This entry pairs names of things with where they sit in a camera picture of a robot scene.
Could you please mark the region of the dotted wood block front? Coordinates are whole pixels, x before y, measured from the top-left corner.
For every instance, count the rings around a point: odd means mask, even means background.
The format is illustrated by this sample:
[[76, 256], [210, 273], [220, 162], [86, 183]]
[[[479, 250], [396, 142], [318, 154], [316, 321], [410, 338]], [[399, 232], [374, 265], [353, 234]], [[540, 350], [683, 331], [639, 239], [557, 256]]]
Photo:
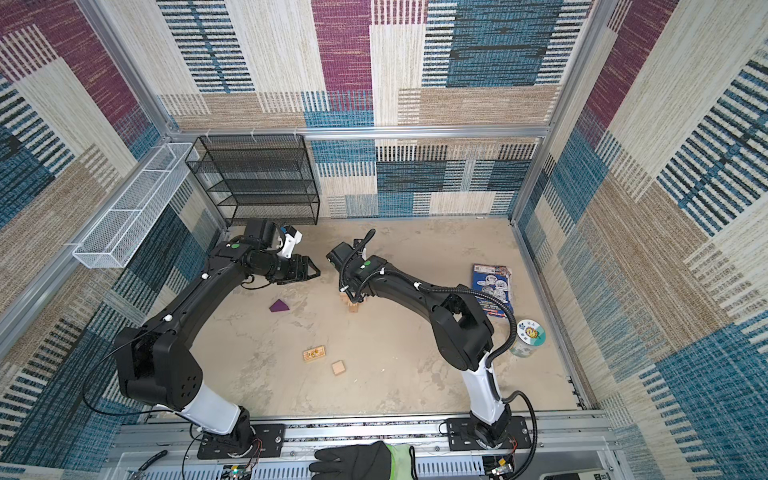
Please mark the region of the dotted wood block front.
[[312, 362], [322, 359], [326, 356], [326, 348], [324, 345], [312, 347], [302, 352], [302, 358], [304, 362]]

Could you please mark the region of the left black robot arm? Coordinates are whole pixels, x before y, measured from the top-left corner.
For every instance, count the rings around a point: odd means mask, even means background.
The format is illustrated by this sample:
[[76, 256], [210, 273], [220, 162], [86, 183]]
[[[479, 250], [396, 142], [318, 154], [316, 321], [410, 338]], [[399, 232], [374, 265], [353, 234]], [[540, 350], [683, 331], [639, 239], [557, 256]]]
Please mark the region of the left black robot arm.
[[295, 253], [302, 235], [294, 227], [251, 219], [244, 234], [217, 244], [201, 273], [158, 314], [115, 339], [116, 370], [123, 396], [162, 407], [201, 428], [221, 454], [240, 457], [256, 435], [246, 408], [224, 399], [204, 381], [191, 348], [218, 306], [257, 278], [287, 285], [319, 277], [311, 259]]

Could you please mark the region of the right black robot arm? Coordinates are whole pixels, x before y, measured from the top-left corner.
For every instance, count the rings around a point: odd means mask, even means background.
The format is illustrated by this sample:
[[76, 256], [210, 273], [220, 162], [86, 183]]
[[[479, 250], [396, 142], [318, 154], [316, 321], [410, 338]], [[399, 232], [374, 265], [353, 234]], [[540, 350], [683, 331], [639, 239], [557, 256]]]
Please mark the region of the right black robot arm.
[[[382, 257], [364, 256], [375, 233], [369, 230], [354, 244], [341, 242], [326, 255], [338, 273], [339, 291], [354, 303], [366, 297], [391, 300], [428, 321], [438, 352], [462, 373], [470, 397], [474, 439], [487, 449], [500, 447], [509, 437], [509, 404], [521, 395], [516, 391], [504, 397], [493, 368], [494, 361], [516, 343], [512, 308], [482, 291], [463, 285], [438, 286], [401, 271]], [[493, 344], [494, 326], [481, 299], [496, 304], [508, 321], [508, 337], [499, 347]]]

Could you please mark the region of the purple triangular block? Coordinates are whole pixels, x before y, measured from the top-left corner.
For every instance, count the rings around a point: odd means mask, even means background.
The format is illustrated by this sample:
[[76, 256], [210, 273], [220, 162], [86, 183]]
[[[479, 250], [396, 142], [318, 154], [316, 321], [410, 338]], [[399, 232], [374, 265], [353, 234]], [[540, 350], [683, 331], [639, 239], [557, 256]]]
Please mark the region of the purple triangular block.
[[290, 307], [284, 301], [278, 299], [269, 307], [269, 310], [272, 313], [278, 313], [289, 311]]

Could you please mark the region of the small square wood block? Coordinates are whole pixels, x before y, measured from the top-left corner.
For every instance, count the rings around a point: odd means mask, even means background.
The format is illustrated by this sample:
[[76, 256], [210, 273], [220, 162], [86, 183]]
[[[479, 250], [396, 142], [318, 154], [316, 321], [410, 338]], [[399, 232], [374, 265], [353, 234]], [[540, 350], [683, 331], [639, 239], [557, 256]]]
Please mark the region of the small square wood block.
[[346, 372], [345, 363], [342, 360], [336, 361], [332, 364], [333, 373], [338, 376]]

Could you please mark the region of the blue printed package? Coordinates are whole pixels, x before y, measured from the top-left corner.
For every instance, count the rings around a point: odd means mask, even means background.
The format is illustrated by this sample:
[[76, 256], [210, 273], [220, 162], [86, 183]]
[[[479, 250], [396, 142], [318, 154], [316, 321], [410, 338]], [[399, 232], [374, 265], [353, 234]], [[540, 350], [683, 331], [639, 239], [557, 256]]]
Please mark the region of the blue printed package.
[[[506, 266], [474, 264], [472, 269], [472, 288], [497, 298], [511, 308], [510, 295], [511, 272]], [[489, 317], [503, 319], [502, 309], [494, 302], [478, 298], [479, 304]]]

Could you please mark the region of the black and green glove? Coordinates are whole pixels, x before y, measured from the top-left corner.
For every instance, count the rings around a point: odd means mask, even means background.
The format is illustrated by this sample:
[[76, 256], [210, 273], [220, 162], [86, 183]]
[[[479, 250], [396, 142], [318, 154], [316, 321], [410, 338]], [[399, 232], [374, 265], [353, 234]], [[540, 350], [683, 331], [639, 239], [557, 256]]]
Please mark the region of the black and green glove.
[[414, 447], [383, 441], [317, 450], [308, 469], [315, 480], [418, 478]]

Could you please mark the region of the round tape tin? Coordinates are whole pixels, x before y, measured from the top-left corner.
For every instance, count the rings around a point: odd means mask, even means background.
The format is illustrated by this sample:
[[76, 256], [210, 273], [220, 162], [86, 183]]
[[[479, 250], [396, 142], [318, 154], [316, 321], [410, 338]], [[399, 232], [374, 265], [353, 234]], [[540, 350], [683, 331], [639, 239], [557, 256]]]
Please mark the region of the round tape tin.
[[546, 341], [545, 328], [535, 320], [521, 319], [516, 324], [515, 340], [510, 352], [519, 357], [530, 357]]

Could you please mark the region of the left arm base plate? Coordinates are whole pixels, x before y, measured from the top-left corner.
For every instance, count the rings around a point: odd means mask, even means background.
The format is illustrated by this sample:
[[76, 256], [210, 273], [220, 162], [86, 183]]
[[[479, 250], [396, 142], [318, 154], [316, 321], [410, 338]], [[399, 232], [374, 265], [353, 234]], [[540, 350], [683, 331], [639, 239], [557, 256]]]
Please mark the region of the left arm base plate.
[[283, 447], [284, 424], [252, 424], [218, 435], [203, 431], [196, 453], [199, 460], [277, 458]]

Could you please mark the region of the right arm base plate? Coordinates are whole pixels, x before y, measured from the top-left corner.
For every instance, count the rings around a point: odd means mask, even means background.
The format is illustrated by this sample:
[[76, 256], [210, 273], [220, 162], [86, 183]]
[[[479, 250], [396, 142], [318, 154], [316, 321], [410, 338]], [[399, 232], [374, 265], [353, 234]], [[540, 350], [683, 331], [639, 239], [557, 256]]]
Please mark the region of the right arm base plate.
[[473, 417], [449, 418], [444, 424], [451, 451], [528, 449], [533, 444], [532, 430], [523, 416], [510, 417], [502, 430]]

